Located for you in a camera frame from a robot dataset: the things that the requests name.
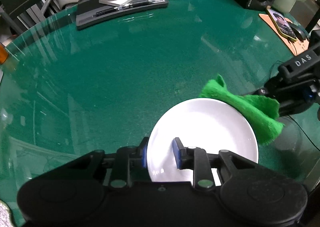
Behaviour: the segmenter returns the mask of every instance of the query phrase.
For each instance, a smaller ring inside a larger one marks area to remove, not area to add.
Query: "desk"
[[[137,145],[217,73],[232,93],[245,94],[268,80],[277,60],[292,57],[259,12],[233,0],[169,0],[168,8],[81,31],[75,10],[15,39],[1,67],[0,199],[18,225],[15,199],[27,180],[95,149]],[[316,111],[295,118],[320,146]],[[320,152],[295,123],[281,121],[281,136],[259,146],[259,163],[312,187]]]

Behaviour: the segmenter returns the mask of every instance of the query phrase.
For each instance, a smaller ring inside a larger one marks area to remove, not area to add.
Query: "black cable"
[[[311,144],[317,149],[320,151],[320,149],[312,142],[312,140],[308,137],[308,135],[304,132],[304,130],[301,128],[301,126],[298,124],[298,122],[296,122],[290,115],[288,115],[288,117],[290,119],[292,119],[297,125],[298,127],[302,130],[302,132],[305,134],[305,136],[308,138],[308,140],[311,142]]]
[[[271,78],[272,71],[273,71],[273,69],[274,69],[275,65],[276,65],[278,62],[279,62],[280,64],[282,64],[282,63],[283,63],[282,61],[277,60],[277,61],[276,61],[276,62],[271,66],[270,74],[269,74],[269,79]]]
[[[305,225],[303,224],[303,223],[296,223],[296,225],[298,226],[298,227],[305,227]]]
[[[288,40],[288,42],[289,42],[289,44],[291,45],[293,45],[293,47],[294,47],[294,49],[295,49],[295,51],[296,51],[296,56],[298,55],[298,51],[297,51],[297,49],[296,49],[296,46],[294,45],[294,42],[291,40],[291,39],[289,39],[289,38],[287,38],[287,40]]]

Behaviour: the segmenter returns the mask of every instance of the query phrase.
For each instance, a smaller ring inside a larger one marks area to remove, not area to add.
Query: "green felt rag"
[[[199,97],[223,101],[237,109],[250,123],[259,144],[272,142],[284,127],[276,121],[279,117],[278,101],[260,95],[234,95],[227,90],[221,75],[216,80],[210,80]]]

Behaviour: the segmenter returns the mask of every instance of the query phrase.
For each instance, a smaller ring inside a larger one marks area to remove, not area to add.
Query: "monitor stand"
[[[130,3],[139,2],[144,0],[133,0]],[[149,4],[146,6],[139,6],[130,9],[123,9],[115,12],[110,12],[101,16],[94,16],[97,12],[104,11],[107,9],[114,8],[114,6],[109,6],[99,3],[99,0],[79,0],[77,16],[76,16],[76,27],[78,30],[92,26],[94,24],[113,19],[119,16],[127,15],[134,12],[140,12],[148,9],[154,8],[164,8],[168,5],[168,0],[157,0],[157,3]]]

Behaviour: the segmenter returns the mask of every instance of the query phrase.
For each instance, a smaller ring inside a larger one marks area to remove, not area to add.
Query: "pen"
[[[141,6],[146,6],[149,4],[153,4],[153,3],[158,3],[158,2],[164,2],[165,0],[143,0],[143,1],[138,1],[138,2],[133,2],[133,3],[127,3],[118,7],[114,7],[114,8],[110,8],[110,9],[106,9],[106,10],[102,10],[99,11],[97,13],[95,13],[93,15],[93,17],[99,17],[102,15],[105,15],[107,13],[110,12],[115,12],[115,11],[119,11],[119,10],[123,10],[123,9],[131,9],[131,8],[135,8],[135,7],[141,7]]]

